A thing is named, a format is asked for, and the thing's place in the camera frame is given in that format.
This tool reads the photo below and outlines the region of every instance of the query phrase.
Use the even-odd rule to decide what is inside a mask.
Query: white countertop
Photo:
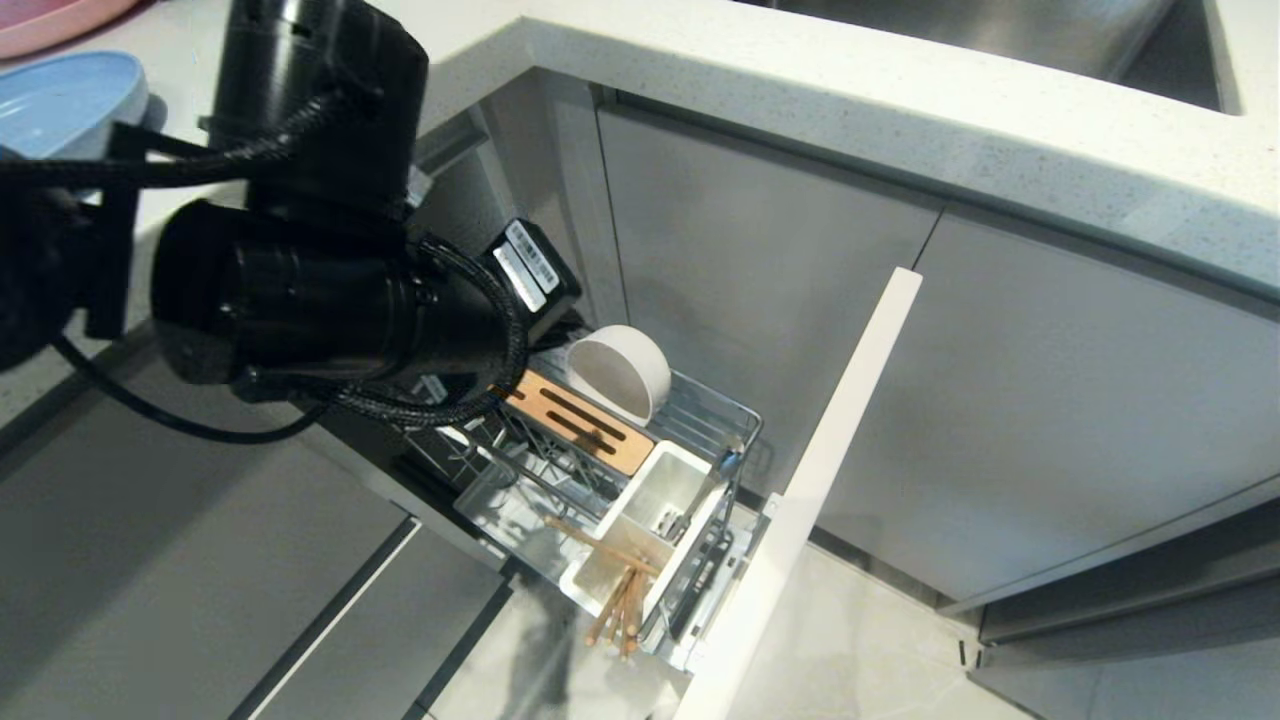
[[[202,143],[195,123],[212,105],[228,4],[159,3],[64,51],[137,55],[168,104],[165,132]],[[1001,199],[1280,292],[1274,0],[1207,0],[1219,73],[1233,90],[1228,106],[1238,114],[728,0],[372,4],[431,58],[422,131],[541,67]],[[140,232],[154,232],[197,192],[145,193]],[[136,304],[131,320],[145,314]],[[37,373],[42,387],[19,395],[33,398],[64,373]],[[9,379],[0,423],[17,401],[5,387]]]

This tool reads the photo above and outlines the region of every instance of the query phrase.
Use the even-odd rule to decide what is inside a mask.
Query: gray floor
[[[669,717],[687,678],[648,656],[622,664],[585,647],[589,623],[554,588],[517,589],[429,717]],[[961,639],[973,647],[972,626],[810,544],[730,716],[1025,720],[965,678]]]

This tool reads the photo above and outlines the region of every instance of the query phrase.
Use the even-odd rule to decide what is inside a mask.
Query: white container
[[[653,419],[671,392],[667,356],[630,325],[600,328],[575,342],[566,365],[568,387],[639,427]]]
[[[593,533],[609,546],[643,556],[659,569],[658,578],[644,598],[646,619],[685,557],[701,541],[707,523],[723,495],[722,483],[694,510],[689,530],[680,544],[672,546],[662,538],[662,533],[692,502],[709,470],[710,462],[673,442],[659,442]],[[561,588],[588,612],[599,615],[623,571],[626,565],[621,561],[593,550],[568,568],[563,578],[570,582],[562,580]],[[650,635],[641,638],[641,647],[649,652],[660,639],[660,633]]]

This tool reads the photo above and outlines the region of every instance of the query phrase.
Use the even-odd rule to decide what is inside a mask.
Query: black cable
[[[116,383],[106,373],[95,365],[83,352],[79,351],[74,345],[70,343],[65,337],[58,336],[51,343],[54,350],[63,356],[64,360],[72,364],[73,368],[79,370],[88,382],[93,384],[97,389],[102,391],[104,395],[115,400],[120,405],[124,405],[129,410],[133,410],[138,415],[159,423],[172,430],[178,430],[188,436],[198,437],[201,439],[209,439],[214,442],[225,442],[230,445],[265,445],[269,442],[276,442],[285,438],[291,438],[302,430],[310,428],[320,419],[320,415],[329,409],[328,404],[323,404],[319,407],[308,410],[297,420],[284,425],[283,428],[276,428],[274,430],[265,432],[239,432],[239,430],[224,430],[221,428],[214,428],[210,425],[204,425],[186,418],[179,418],[166,410],[156,407],[155,405],[142,400],[137,395],[125,389],[124,386]]]
[[[353,109],[355,102],[340,91],[317,95],[266,137],[172,163],[110,159],[5,161],[0,163],[0,187],[186,187],[256,176],[293,160],[308,136]]]
[[[439,427],[465,423],[494,410],[520,384],[529,364],[529,327],[507,292],[493,274],[475,260],[462,255],[443,240],[430,237],[417,245],[419,251],[448,265],[471,282],[493,304],[506,329],[506,351],[502,366],[493,380],[493,388],[481,391],[470,400],[447,407],[433,407],[420,402],[392,397],[369,386],[349,386],[320,396],[333,402],[381,421],[397,421],[416,427]]]

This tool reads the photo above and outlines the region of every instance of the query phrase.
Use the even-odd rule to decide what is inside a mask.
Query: metal utensil
[[[698,492],[694,493],[694,500],[689,503],[689,507],[681,512],[680,518],[677,518],[675,523],[671,524],[671,528],[667,530],[667,542],[680,542],[680,538],[682,538],[689,530],[689,524],[692,523],[694,512],[698,512],[698,509],[703,506],[707,496],[712,493],[712,489],[714,489],[716,486],[724,479],[724,477],[732,474],[737,469],[739,462],[742,461],[742,438],[733,437],[730,439],[728,447],[724,448],[724,454],[719,456],[719,460],[712,465],[707,477],[703,478],[703,484],[698,488]]]

